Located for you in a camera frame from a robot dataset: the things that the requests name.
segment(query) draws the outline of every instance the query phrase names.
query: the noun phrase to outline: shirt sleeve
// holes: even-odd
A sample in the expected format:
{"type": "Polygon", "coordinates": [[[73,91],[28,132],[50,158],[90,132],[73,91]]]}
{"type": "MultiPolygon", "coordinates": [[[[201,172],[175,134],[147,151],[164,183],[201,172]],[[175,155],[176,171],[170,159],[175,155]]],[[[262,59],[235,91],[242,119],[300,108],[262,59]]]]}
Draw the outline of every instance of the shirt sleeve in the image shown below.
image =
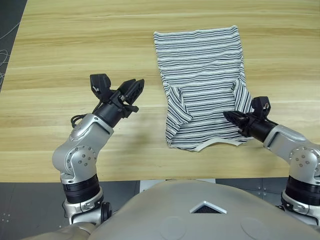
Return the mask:
{"type": "Polygon", "coordinates": [[[168,111],[166,117],[165,137],[170,144],[183,124],[190,122],[193,117],[189,113],[182,91],[178,87],[170,87],[167,96],[168,111]]]}

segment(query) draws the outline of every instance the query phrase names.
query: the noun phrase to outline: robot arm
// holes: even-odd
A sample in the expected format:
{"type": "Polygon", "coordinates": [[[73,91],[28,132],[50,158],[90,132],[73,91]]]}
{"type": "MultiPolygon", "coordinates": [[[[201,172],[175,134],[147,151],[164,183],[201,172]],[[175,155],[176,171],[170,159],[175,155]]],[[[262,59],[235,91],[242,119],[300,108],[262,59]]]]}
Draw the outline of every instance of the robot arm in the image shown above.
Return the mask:
{"type": "Polygon", "coordinates": [[[245,137],[254,137],[289,165],[289,178],[281,201],[286,210],[315,218],[320,223],[320,145],[302,134],[270,121],[268,97],[256,97],[254,112],[226,111],[228,121],[240,128],[245,137]]]}
{"type": "Polygon", "coordinates": [[[70,224],[89,222],[99,225],[112,215],[110,204],[103,202],[103,191],[99,186],[98,154],[119,120],[139,110],[132,104],[144,88],[143,79],[132,79],[125,81],[117,90],[110,90],[111,81],[106,74],[91,75],[90,82],[99,104],[92,113],[71,119],[74,128],[69,138],[52,156],[54,167],[60,171],[66,196],[63,207],[70,224]]]}

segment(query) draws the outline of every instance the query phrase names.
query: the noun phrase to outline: cable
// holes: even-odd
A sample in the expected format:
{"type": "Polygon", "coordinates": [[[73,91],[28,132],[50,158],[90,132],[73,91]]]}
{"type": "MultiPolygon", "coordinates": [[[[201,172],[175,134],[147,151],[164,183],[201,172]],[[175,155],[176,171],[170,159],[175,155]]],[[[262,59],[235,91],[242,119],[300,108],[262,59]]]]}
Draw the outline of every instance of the cable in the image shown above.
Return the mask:
{"type": "MultiPolygon", "coordinates": [[[[102,101],[100,100],[99,103],[97,104],[97,106],[95,106],[94,110],[92,111],[92,113],[94,113],[102,104],[102,101]]],[[[83,119],[87,114],[80,114],[80,115],[75,115],[70,119],[71,125],[73,128],[75,128],[77,126],[76,122],[83,119]]]]}
{"type": "MultiPolygon", "coordinates": [[[[17,23],[10,31],[8,31],[5,35],[3,35],[2,37],[0,37],[0,40],[3,39],[4,37],[6,37],[9,33],[11,33],[17,26],[19,26],[20,22],[17,23]]],[[[0,67],[3,65],[3,64],[7,64],[9,60],[9,57],[10,57],[10,54],[8,53],[8,51],[6,49],[2,49],[0,50],[0,55],[4,55],[4,60],[3,61],[0,61],[0,67]]],[[[5,74],[0,72],[0,88],[1,88],[1,85],[4,81],[4,78],[5,78],[5,74]]]]}
{"type": "Polygon", "coordinates": [[[19,26],[20,22],[18,22],[10,31],[8,31],[5,35],[3,35],[2,37],[0,37],[0,40],[3,39],[5,36],[7,36],[9,33],[11,33],[13,30],[15,30],[15,28],[17,26],[19,26]]]}

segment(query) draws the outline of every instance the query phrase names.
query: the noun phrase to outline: silver robot arm segment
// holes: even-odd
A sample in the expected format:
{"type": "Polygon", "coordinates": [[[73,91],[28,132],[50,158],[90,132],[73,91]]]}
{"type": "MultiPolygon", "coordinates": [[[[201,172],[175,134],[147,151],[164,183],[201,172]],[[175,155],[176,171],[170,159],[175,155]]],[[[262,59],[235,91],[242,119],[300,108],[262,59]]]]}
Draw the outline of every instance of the silver robot arm segment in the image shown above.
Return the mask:
{"type": "Polygon", "coordinates": [[[61,183],[76,184],[94,176],[99,151],[113,133],[101,118],[87,114],[53,153],[52,163],[61,172],[61,183]]]}

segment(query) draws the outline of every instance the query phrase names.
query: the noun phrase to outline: striped shirt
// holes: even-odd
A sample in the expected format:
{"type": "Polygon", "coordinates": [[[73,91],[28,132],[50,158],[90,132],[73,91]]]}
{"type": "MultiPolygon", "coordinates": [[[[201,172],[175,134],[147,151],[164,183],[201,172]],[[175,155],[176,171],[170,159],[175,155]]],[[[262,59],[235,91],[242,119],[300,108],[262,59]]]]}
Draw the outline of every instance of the striped shirt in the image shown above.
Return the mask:
{"type": "Polygon", "coordinates": [[[198,152],[214,143],[245,143],[249,138],[223,115],[252,111],[237,26],[155,32],[154,44],[168,102],[168,145],[198,152]]]}

